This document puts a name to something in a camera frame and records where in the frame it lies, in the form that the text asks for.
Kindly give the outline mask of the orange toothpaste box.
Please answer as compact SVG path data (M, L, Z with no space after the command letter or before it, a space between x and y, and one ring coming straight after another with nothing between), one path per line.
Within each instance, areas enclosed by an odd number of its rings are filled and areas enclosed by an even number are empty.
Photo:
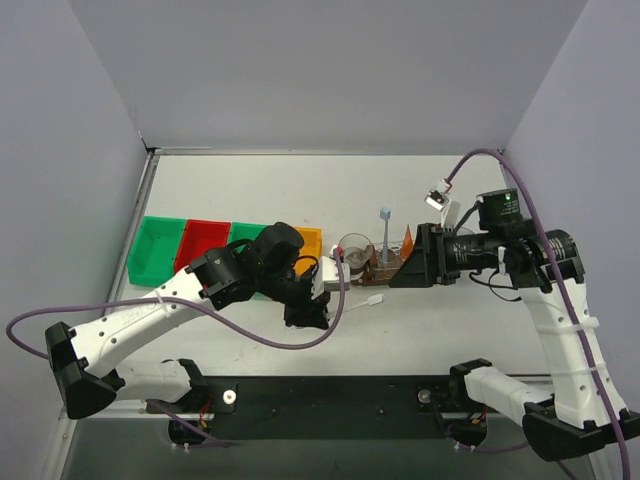
M406 260L412 253L414 248L414 240L412 236L411 227L407 226L405 230L404 239L400 249L400 256L403 260Z

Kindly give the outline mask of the white toothbrush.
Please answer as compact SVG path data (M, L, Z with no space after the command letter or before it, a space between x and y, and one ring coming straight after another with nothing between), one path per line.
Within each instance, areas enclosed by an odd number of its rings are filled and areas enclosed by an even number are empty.
M385 296L383 294L376 294L369 296L366 300L358 302L356 304L352 304L344 309L345 312L352 311L358 308L363 307L372 307L379 305L385 301Z
M384 266L387 266L389 262L389 220L391 217L391 210L388 207L382 207L379 215L380 219L384 222L381 262Z

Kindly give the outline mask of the clear glass cup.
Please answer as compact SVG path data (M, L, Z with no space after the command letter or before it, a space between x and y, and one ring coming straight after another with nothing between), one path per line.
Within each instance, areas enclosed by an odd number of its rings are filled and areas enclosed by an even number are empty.
M365 266L373 256L373 243L367 236L353 232L343 236L338 246L342 249L344 261L349 266L351 280L361 279Z

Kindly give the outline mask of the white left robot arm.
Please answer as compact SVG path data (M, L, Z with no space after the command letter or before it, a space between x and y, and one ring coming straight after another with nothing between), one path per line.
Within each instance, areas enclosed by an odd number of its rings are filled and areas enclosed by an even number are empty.
M297 230L277 222L253 240L206 251L127 308L75 327L63 322L49 327L49 364L68 417L90 417L118 400L156 400L179 412L212 404L194 361L130 358L208 306L219 312L261 294L283 304L286 326L328 330L330 292L344 291L345 265L334 253L297 274L302 246Z

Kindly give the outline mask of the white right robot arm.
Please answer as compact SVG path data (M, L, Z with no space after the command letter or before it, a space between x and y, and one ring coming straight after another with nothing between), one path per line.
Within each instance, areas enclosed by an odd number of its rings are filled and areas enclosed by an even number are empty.
M589 313L585 270L573 238L537 231L523 217L518 193L481 194L475 207L480 233L423 223L393 288L448 286L465 272L491 269L511 280L533 320L549 369L550 393L476 359L450 369L450 391L460 407L482 404L521 426L536 454L555 462L588 455L639 435L639 415L617 392Z

